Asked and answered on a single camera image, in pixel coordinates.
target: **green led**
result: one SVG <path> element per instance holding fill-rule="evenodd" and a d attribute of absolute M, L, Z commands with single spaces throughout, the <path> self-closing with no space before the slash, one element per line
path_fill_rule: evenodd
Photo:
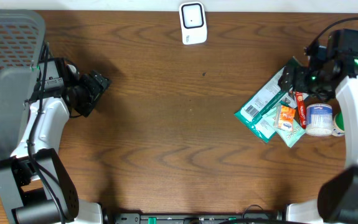
<path fill-rule="evenodd" d="M 358 59 L 354 59 L 354 63 L 358 65 Z"/>

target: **plastic bin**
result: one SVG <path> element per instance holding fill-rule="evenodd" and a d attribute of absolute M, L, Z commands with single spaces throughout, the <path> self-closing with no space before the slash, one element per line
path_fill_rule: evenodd
<path fill-rule="evenodd" d="M 45 35 L 43 18 L 33 11 L 0 10 L 0 160 L 21 140 Z"/>

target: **table surface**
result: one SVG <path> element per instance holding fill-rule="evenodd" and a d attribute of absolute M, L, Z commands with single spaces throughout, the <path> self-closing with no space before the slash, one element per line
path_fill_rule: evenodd
<path fill-rule="evenodd" d="M 303 47 L 328 24 L 354 15 L 207 13 L 207 42 L 186 46 L 176 12 L 39 13 L 55 56 L 113 81 L 62 135 L 80 198 L 144 213 L 281 209 L 316 198 L 342 170 L 344 138 L 265 144 L 233 114 L 290 57 L 306 63 Z"/>

